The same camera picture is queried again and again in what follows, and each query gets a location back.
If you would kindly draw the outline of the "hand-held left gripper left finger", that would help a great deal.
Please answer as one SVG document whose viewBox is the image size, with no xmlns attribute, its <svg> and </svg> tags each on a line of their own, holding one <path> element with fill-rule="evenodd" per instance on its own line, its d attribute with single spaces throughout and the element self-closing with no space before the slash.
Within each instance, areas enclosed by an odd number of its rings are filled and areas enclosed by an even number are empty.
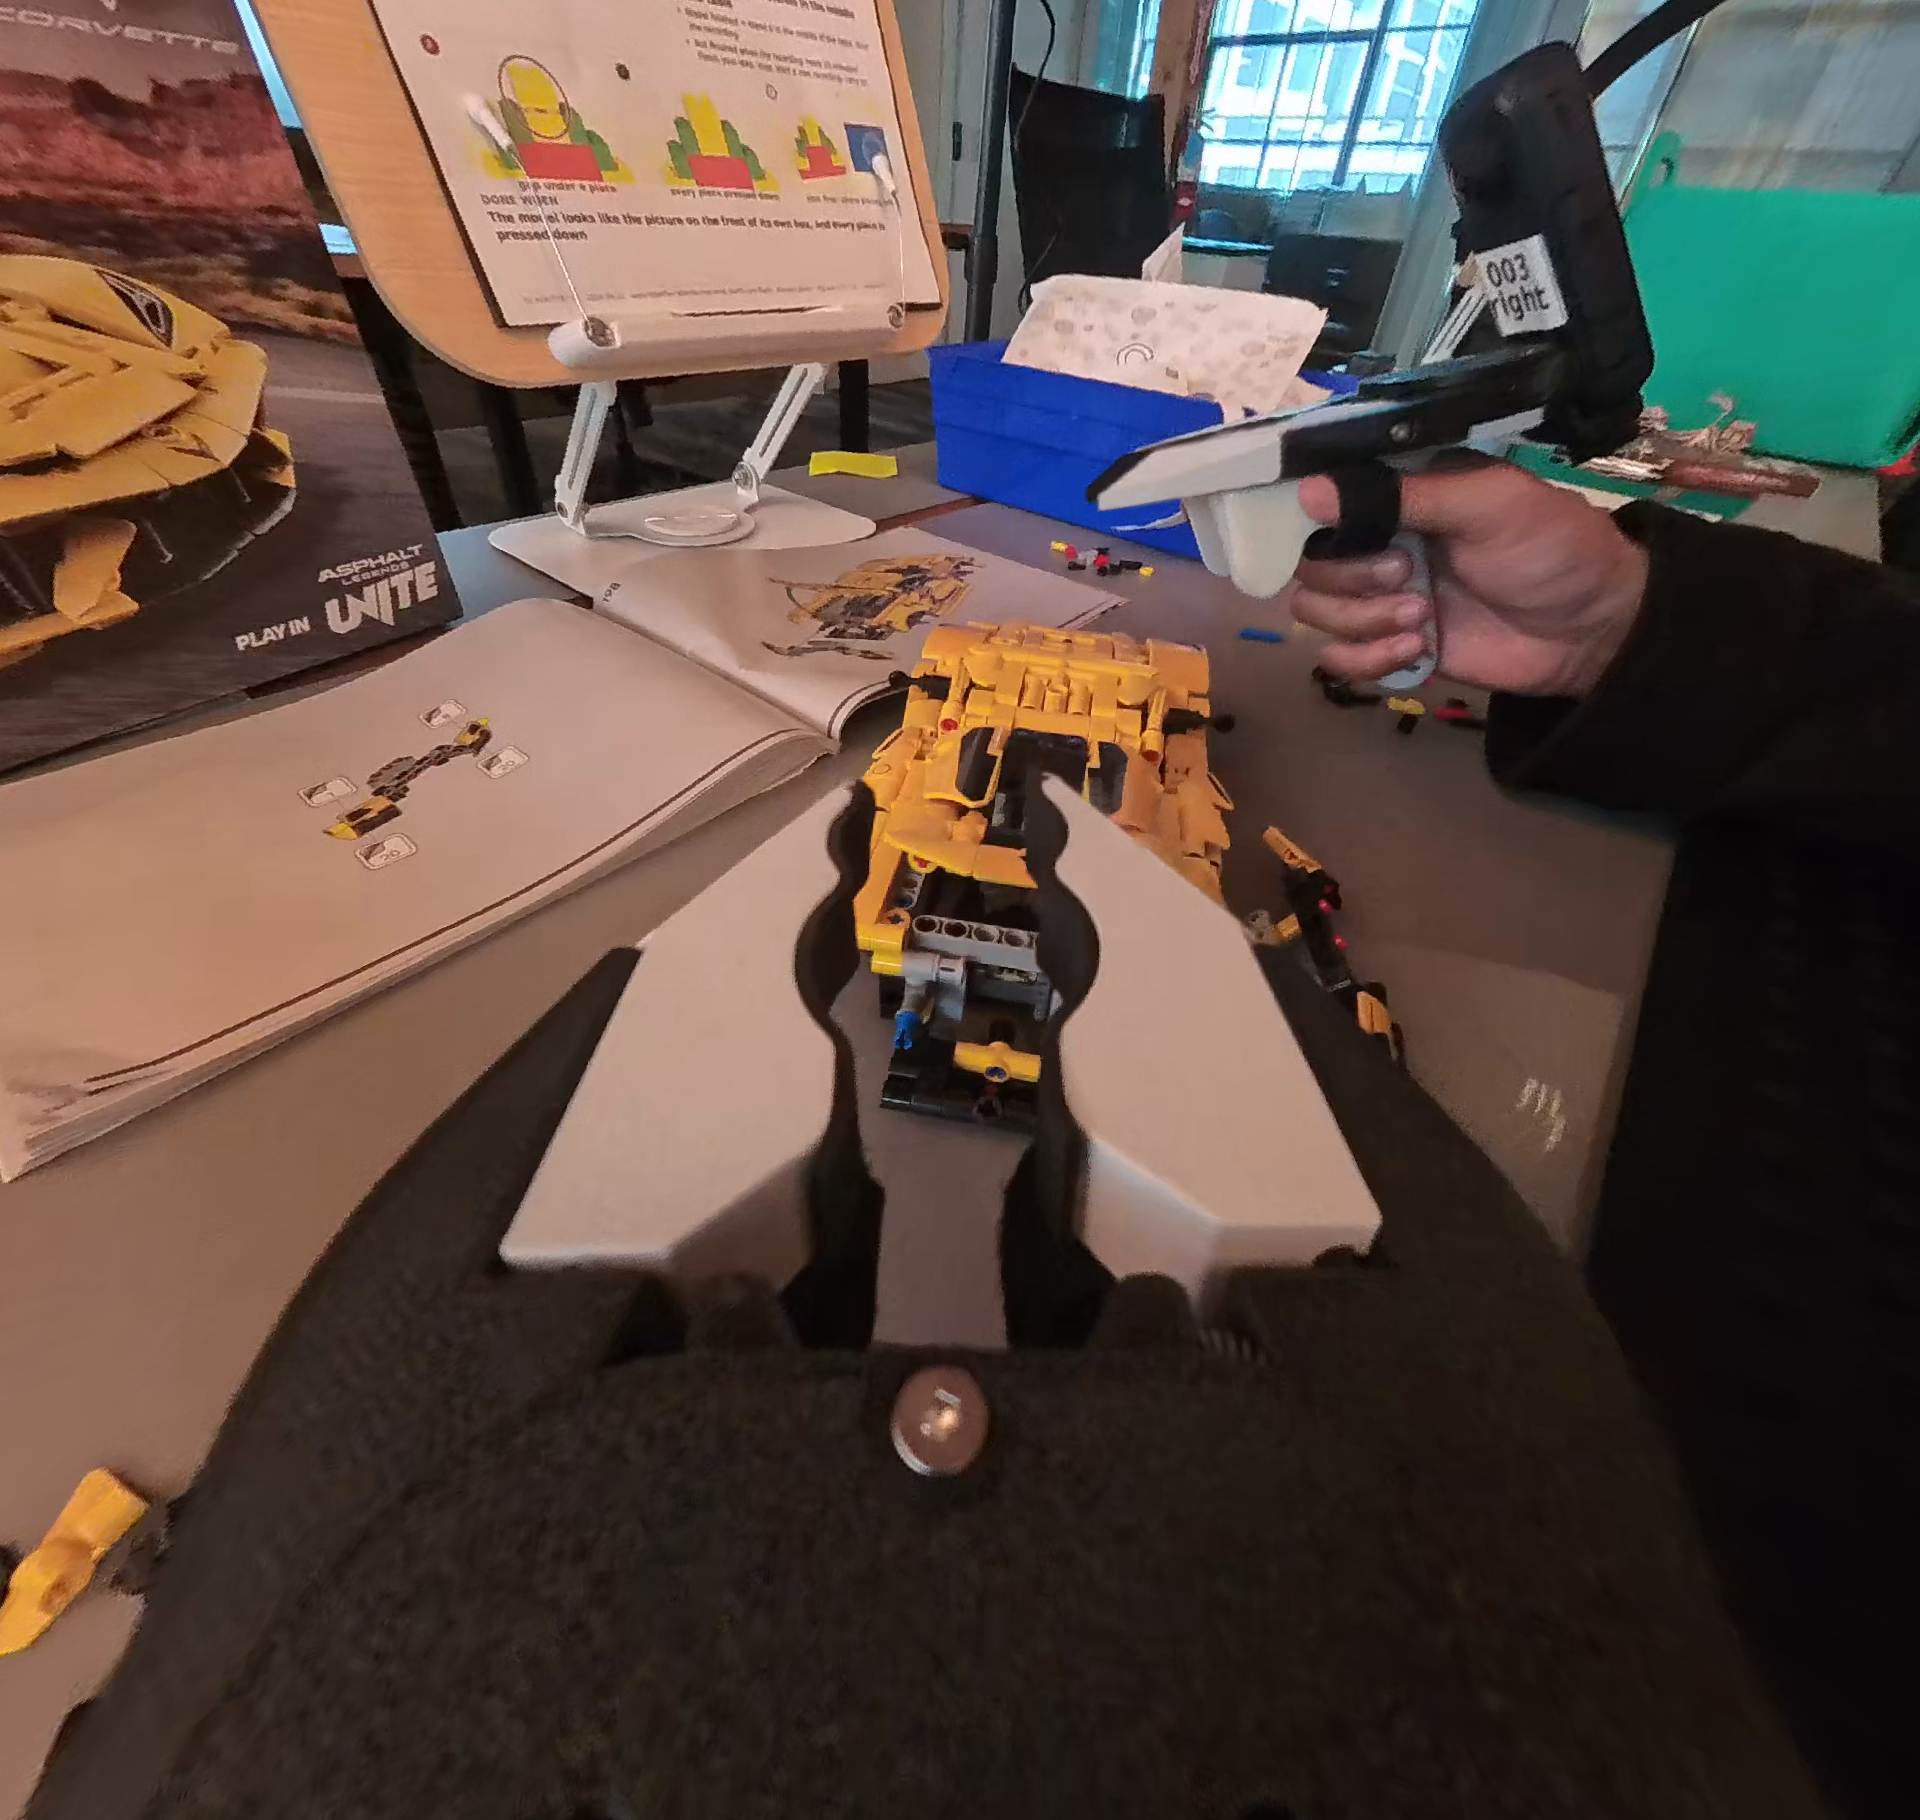
<svg viewBox="0 0 1920 1820">
<path fill-rule="evenodd" d="M 755 1278 L 792 1323 L 878 1312 L 856 982 L 873 787 L 832 787 L 637 943 L 616 1021 L 496 1234 L 503 1265 Z"/>
</svg>

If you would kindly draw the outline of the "grid window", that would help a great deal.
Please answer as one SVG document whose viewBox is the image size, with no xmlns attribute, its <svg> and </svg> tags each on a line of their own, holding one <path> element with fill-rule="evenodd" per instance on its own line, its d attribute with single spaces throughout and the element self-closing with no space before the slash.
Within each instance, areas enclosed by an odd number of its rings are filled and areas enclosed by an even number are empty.
<svg viewBox="0 0 1920 1820">
<path fill-rule="evenodd" d="M 1194 189 L 1407 192 L 1486 0 L 1210 0 Z"/>
</svg>

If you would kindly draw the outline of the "wooden model kit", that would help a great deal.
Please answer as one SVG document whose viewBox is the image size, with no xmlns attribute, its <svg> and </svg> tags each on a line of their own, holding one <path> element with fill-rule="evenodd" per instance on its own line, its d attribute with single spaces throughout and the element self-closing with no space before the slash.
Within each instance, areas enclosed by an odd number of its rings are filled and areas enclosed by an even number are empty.
<svg viewBox="0 0 1920 1820">
<path fill-rule="evenodd" d="M 1651 486 L 1714 486 L 1714 501 L 1811 501 L 1822 475 L 1789 462 L 1758 462 L 1758 416 L 1729 389 L 1708 389 L 1708 416 L 1679 428 L 1663 405 L 1641 412 L 1641 438 L 1579 462 L 1607 479 L 1651 479 Z"/>
</svg>

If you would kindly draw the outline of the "printed instruction sheet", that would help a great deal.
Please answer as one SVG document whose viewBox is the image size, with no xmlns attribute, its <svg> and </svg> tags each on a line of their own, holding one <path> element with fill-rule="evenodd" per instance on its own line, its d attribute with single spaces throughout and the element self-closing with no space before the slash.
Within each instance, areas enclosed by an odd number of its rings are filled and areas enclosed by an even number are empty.
<svg viewBox="0 0 1920 1820">
<path fill-rule="evenodd" d="M 941 301 L 878 0 L 370 0 L 503 326 Z"/>
</svg>

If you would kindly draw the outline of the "grey desk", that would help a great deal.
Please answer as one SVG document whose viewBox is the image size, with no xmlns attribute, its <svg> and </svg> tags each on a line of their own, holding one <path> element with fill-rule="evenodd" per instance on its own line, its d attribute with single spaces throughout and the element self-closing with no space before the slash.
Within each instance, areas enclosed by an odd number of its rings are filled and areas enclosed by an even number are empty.
<svg viewBox="0 0 1920 1820">
<path fill-rule="evenodd" d="M 10 1658 L 10 1811 L 1835 1811 L 1597 1281 L 1692 814 L 1210 689 L 1415 992 L 1260 962 L 1377 1241 L 1003 1312 L 1021 1142 L 859 1158 L 878 1312 L 503 1265 L 637 943 L 838 777 L 10 1179 L 10 1541 L 161 1492 L 150 1597 Z"/>
</svg>

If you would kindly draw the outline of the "black fleece-lined jacket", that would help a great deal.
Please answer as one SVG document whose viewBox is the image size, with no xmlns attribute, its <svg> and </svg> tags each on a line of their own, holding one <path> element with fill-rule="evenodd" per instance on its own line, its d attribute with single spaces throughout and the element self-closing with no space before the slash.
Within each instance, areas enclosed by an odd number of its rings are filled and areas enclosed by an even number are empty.
<svg viewBox="0 0 1920 1820">
<path fill-rule="evenodd" d="M 1835 1811 L 1920 1811 L 1910 854 L 1687 823 L 1582 1281 Z"/>
</svg>

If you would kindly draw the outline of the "yellow brick car model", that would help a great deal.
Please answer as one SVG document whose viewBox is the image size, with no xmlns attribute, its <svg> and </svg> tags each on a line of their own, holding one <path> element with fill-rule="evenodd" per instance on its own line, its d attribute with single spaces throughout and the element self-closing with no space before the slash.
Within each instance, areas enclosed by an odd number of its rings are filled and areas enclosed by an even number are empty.
<svg viewBox="0 0 1920 1820">
<path fill-rule="evenodd" d="M 1057 1013 L 1027 872 L 1045 777 L 1218 904 L 1230 791 L 1194 646 L 1045 618 L 936 627 L 899 733 L 859 766 L 856 946 L 893 1021 L 883 1115 L 1036 1125 Z"/>
</svg>

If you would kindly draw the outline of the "car set box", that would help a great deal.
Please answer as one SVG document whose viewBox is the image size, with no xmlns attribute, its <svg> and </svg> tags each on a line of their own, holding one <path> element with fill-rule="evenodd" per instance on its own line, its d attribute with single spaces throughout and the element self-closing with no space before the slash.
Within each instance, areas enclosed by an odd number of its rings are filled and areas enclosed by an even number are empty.
<svg viewBox="0 0 1920 1820">
<path fill-rule="evenodd" d="M 0 766 L 457 618 L 233 0 L 0 0 Z"/>
</svg>

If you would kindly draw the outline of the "wooden post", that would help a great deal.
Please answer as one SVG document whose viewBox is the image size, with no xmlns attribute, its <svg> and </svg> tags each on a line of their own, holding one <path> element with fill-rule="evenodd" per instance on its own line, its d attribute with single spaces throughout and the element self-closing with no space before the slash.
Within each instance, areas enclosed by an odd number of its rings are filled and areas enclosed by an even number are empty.
<svg viewBox="0 0 1920 1820">
<path fill-rule="evenodd" d="M 1194 95 L 1210 57 L 1210 9 L 1218 0 L 1155 0 L 1155 47 L 1149 47 L 1149 95 L 1169 105 L 1169 189 L 1182 175 L 1182 158 L 1194 136 Z"/>
</svg>

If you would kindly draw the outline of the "white patterned paper bag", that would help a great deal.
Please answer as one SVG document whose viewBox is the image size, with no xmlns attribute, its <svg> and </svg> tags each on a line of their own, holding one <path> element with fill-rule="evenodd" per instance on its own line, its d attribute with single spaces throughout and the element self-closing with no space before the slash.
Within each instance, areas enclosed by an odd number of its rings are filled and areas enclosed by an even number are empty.
<svg viewBox="0 0 1920 1820">
<path fill-rule="evenodd" d="M 1320 326 L 1327 307 L 1305 296 L 1189 289 L 1182 274 L 1049 274 L 1003 366 L 1204 396 L 1249 416 L 1327 405 L 1327 381 L 1305 381 Z"/>
</svg>

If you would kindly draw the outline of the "yellow panel piece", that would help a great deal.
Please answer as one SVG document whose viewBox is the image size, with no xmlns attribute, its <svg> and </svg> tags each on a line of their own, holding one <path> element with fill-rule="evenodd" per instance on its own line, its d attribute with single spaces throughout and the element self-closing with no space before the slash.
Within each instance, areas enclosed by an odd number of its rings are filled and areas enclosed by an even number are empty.
<svg viewBox="0 0 1920 1820">
<path fill-rule="evenodd" d="M 0 1658 L 25 1658 L 52 1619 L 120 1562 L 161 1506 L 120 1472 L 85 1472 L 35 1548 L 10 1554 L 0 1588 Z"/>
</svg>

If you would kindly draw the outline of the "open instruction booklet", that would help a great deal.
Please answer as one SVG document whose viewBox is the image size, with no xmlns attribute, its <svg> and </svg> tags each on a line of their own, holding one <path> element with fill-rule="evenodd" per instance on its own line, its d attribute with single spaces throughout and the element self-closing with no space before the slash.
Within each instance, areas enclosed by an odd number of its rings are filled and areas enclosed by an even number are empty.
<svg viewBox="0 0 1920 1820">
<path fill-rule="evenodd" d="M 619 551 L 310 701 L 0 803 L 0 1163 L 267 1056 L 838 757 L 941 618 L 1091 627 L 1112 573 L 925 528 Z"/>
</svg>

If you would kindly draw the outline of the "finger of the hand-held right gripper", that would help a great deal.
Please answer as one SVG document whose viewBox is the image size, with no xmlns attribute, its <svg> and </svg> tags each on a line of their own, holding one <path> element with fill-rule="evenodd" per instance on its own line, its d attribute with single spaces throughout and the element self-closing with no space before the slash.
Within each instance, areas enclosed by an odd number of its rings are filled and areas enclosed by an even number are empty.
<svg viewBox="0 0 1920 1820">
<path fill-rule="evenodd" d="M 1091 479 L 1091 507 L 1182 507 L 1218 486 L 1269 486 L 1280 479 L 1280 438 L 1298 438 L 1298 416 L 1313 416 L 1313 405 L 1140 444 Z"/>
<path fill-rule="evenodd" d="M 1298 486 L 1280 479 L 1280 444 L 1149 444 L 1112 463 L 1112 507 L 1169 501 L 1271 501 L 1298 523 Z"/>
</svg>

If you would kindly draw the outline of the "green panel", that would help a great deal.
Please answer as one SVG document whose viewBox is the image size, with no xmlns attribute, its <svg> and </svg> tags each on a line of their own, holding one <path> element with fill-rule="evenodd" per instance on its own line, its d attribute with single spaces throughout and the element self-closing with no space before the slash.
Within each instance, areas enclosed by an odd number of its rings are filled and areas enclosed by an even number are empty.
<svg viewBox="0 0 1920 1820">
<path fill-rule="evenodd" d="M 1687 189 L 1656 132 L 1627 189 L 1656 344 L 1651 412 L 1729 396 L 1763 462 L 1900 463 L 1920 428 L 1920 192 Z"/>
</svg>

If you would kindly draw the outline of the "blue plastic bin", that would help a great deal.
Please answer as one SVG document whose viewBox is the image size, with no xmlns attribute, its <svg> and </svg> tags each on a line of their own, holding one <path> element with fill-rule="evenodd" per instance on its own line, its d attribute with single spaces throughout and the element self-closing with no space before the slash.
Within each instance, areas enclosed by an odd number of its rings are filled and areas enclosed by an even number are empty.
<svg viewBox="0 0 1920 1820">
<path fill-rule="evenodd" d="M 1003 366 L 1003 344 L 941 344 L 925 366 L 941 486 L 1093 528 L 1120 551 L 1194 563 L 1189 515 L 1174 501 L 1106 515 L 1091 507 L 1091 479 L 1140 444 L 1218 428 L 1210 396 Z"/>
</svg>

